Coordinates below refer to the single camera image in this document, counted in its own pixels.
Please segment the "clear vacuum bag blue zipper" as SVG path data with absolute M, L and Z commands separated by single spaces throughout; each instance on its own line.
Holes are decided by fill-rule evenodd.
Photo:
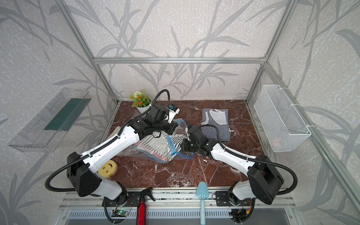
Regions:
M 192 159 L 193 153 L 182 151 L 181 148 L 183 139 L 187 139 L 185 128 L 188 125 L 182 118 L 173 121 L 178 127 L 172 135 L 165 132 L 154 132 L 117 155 L 146 159 L 161 164 L 167 164 L 174 160 Z

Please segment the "black striped garment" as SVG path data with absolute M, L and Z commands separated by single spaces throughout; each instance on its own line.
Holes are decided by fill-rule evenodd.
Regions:
M 166 164 L 173 160 L 191 159 L 193 157 L 192 154 L 185 155 L 181 152 L 183 139 L 186 139 L 186 136 L 182 134 L 170 136 L 166 133 L 161 133 L 157 138 L 154 135 L 147 136 L 135 143 L 134 146 L 151 160 Z

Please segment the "blue striped tank top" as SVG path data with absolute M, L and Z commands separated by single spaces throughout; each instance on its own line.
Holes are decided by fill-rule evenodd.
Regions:
M 229 127 L 229 111 L 228 109 L 209 109 L 202 110 L 201 125 L 214 125 L 219 130 L 221 142 L 230 142 L 231 130 Z

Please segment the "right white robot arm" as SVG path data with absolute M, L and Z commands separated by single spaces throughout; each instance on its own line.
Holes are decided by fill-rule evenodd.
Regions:
M 298 177 L 292 169 L 272 162 L 265 155 L 251 156 L 225 146 L 220 140 L 218 128 L 210 124 L 205 126 L 216 130 L 215 139 L 207 138 L 202 133 L 203 126 L 188 126 L 185 128 L 187 138 L 183 140 L 181 149 L 226 163 L 246 175 L 246 181 L 236 181 L 227 192 L 233 205 L 249 198 L 257 198 L 271 205 L 276 196 L 290 193 L 297 187 Z M 278 168 L 289 172 L 293 179 L 291 186 L 283 191 L 280 189 L 284 184 L 284 178 Z

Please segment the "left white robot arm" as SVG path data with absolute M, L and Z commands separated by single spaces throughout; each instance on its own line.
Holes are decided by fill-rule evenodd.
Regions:
M 121 151 L 154 132 L 172 135 L 178 126 L 173 119 L 179 111 L 175 105 L 152 105 L 143 114 L 124 123 L 118 134 L 97 147 L 82 154 L 70 154 L 67 164 L 47 178 L 45 188 L 53 192 L 76 191 L 80 197 L 97 195 L 115 200 L 125 191 L 124 188 L 119 183 L 100 176 L 99 170 Z M 72 188 L 57 188 L 50 184 L 62 171 L 67 172 Z

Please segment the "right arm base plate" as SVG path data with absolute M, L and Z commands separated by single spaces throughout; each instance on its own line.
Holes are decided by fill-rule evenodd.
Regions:
M 251 207 L 252 199 L 236 200 L 235 203 L 230 201 L 227 191 L 216 191 L 215 200 L 217 206 L 229 206 L 229 207 Z

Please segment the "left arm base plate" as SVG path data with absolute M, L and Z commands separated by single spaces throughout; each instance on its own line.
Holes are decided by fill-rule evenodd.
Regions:
M 102 202 L 102 207 L 106 205 L 107 208 L 109 207 L 137 207 L 139 205 L 140 201 L 140 191 L 130 191 L 127 193 L 121 193 L 119 197 L 117 197 L 115 200 L 109 200 L 106 199 Z

